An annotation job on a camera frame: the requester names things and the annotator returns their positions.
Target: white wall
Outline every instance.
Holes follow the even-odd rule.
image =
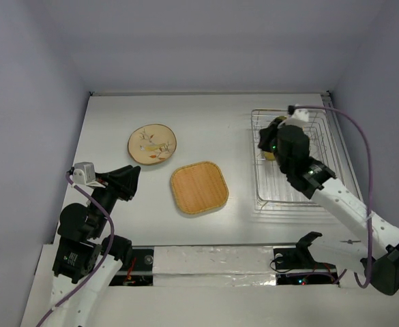
[[[92,91],[324,91],[383,0],[44,2]]]
[[[399,0],[387,1],[334,89],[334,102],[366,131],[374,160],[374,209],[399,227]],[[359,134],[340,120],[360,187],[368,186]]]
[[[20,324],[88,100],[52,28],[39,1],[0,0],[0,326]]]

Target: ceramic plate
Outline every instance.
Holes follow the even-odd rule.
[[[142,165],[155,165],[167,160],[177,148],[173,131],[164,125],[146,125],[131,134],[128,153]]]

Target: white table surface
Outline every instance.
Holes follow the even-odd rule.
[[[250,111],[296,103],[322,101],[315,94],[92,97],[74,162],[92,161],[98,172],[134,164],[126,151],[132,131],[150,123],[173,129],[176,153],[161,165],[144,167],[136,197],[118,202],[112,214],[116,234],[136,246],[288,243],[312,230],[352,238],[333,219],[277,223],[253,211]],[[202,160],[221,167],[230,198],[219,211],[188,217],[176,209],[169,178],[176,168]],[[73,202],[85,200],[69,188],[64,206]],[[56,245],[44,246],[21,326],[35,326],[48,308],[56,250]],[[399,292],[385,296],[372,287],[361,290],[352,274],[341,284],[109,287],[92,326],[399,326]]]
[[[136,246],[289,243],[312,230],[350,239],[352,234],[335,219],[323,224],[277,223],[277,217],[254,212],[250,112],[285,109],[289,104],[322,105],[322,101],[319,94],[91,97],[74,162],[91,161],[98,172],[136,165],[127,152],[134,130],[161,123],[175,132],[174,155],[164,163],[142,166],[136,196],[130,202],[118,201],[112,212],[116,233]],[[171,193],[171,174],[205,160],[221,168],[228,202],[206,215],[184,215]],[[68,188],[64,206],[73,202],[84,204],[85,199]]]
[[[21,327],[47,311],[57,247],[45,245]],[[334,285],[108,287],[86,327],[399,327],[399,292]]]

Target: metal dish rack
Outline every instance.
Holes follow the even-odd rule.
[[[286,115],[285,110],[274,109],[255,109],[251,113],[256,209],[262,212],[289,210],[325,212],[325,209],[293,189],[287,182],[285,175],[281,173],[276,161],[266,160],[262,151],[257,147],[260,141],[260,129],[269,126],[276,117]],[[310,111],[310,122],[304,127],[304,132],[310,138],[310,155],[324,162],[343,181],[342,164],[324,110]]]

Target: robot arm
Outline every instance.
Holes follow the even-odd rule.
[[[88,206],[74,203],[61,211],[59,247],[53,265],[51,309],[39,321],[47,326],[88,326],[104,290],[123,266],[132,259],[130,240],[114,235],[102,244],[90,242],[99,238],[117,200],[131,200],[137,190],[140,167],[126,166],[98,174],[92,163],[77,163],[68,180],[94,188]]]
[[[289,107],[289,114],[287,120],[278,117],[260,130],[258,147],[274,154],[281,172],[296,190],[329,211],[361,241],[327,240],[322,234],[311,232],[296,244],[298,258],[338,264],[366,276],[369,246],[366,205],[332,170],[310,156],[310,139],[303,131],[308,121],[307,110]],[[392,295],[399,289],[399,228],[376,213],[372,212],[370,218],[373,231],[370,282],[380,292]]]

